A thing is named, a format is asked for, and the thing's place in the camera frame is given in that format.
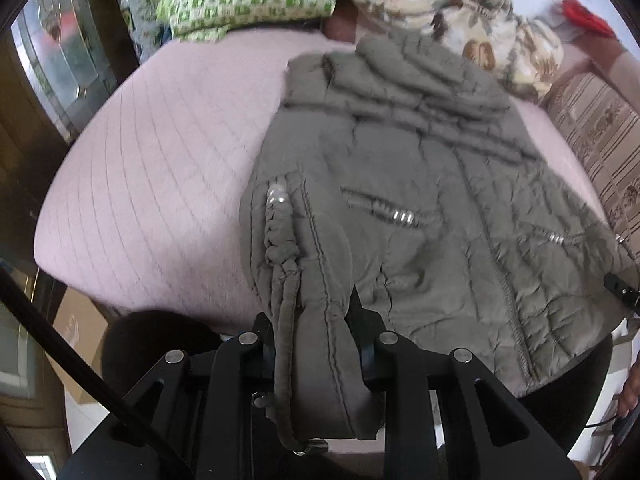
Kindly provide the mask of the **leaf-print beige blanket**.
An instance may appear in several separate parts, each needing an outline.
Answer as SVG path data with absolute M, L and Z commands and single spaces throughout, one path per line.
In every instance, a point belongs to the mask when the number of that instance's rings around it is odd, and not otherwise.
M 518 98 L 540 102 L 564 58 L 561 39 L 512 0 L 350 0 L 380 29 L 416 30 L 487 70 Z

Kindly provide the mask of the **olive quilted puffer jacket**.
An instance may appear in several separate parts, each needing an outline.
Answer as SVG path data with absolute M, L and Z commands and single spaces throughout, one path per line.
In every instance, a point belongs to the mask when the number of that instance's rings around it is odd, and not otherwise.
M 274 331 L 274 419 L 295 451 L 381 427 L 352 295 L 421 349 L 469 349 L 525 396 L 620 324 L 605 274 L 639 281 L 495 78 L 415 32 L 288 63 L 240 226 Z

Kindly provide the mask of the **cardboard box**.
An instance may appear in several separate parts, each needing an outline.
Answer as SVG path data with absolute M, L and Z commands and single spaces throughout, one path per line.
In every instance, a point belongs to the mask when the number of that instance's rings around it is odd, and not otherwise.
M 96 305 L 69 287 L 63 296 L 53 328 L 99 376 L 107 320 Z

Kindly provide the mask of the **striped floral sofa cushion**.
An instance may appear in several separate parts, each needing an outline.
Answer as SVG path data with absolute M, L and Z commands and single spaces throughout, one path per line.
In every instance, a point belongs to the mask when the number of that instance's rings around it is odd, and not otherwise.
M 573 76 L 548 115 L 585 169 L 606 220 L 639 255 L 639 114 L 593 73 Z

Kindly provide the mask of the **wooden glass door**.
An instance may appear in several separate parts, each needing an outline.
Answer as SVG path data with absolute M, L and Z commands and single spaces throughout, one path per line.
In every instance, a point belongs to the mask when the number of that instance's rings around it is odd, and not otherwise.
M 117 0 L 20 0 L 1 32 L 1 236 L 25 243 L 56 170 L 137 68 Z

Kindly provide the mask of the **red cloth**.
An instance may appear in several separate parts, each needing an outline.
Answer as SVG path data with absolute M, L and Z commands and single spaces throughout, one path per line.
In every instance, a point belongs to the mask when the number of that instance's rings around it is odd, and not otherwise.
M 616 33 L 608 22 L 597 16 L 597 14 L 592 13 L 578 0 L 563 0 L 561 9 L 570 24 L 592 34 L 606 38 L 616 38 Z

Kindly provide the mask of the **pink quilted mattress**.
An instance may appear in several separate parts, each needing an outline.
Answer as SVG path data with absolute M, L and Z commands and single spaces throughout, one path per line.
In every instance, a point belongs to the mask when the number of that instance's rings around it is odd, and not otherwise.
M 250 28 L 174 41 L 106 101 L 58 168 L 37 221 L 43 270 L 122 312 L 162 308 L 242 330 L 259 312 L 239 208 L 288 63 L 352 52 L 318 32 Z

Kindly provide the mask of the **brown pink sofa backrest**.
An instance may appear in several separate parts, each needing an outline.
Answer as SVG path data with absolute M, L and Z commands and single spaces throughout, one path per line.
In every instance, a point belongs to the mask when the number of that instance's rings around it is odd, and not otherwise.
M 587 32 L 563 44 L 563 49 L 563 62 L 548 98 L 554 96 L 570 78 L 594 73 L 614 88 L 636 112 L 639 111 L 639 60 L 620 40 Z

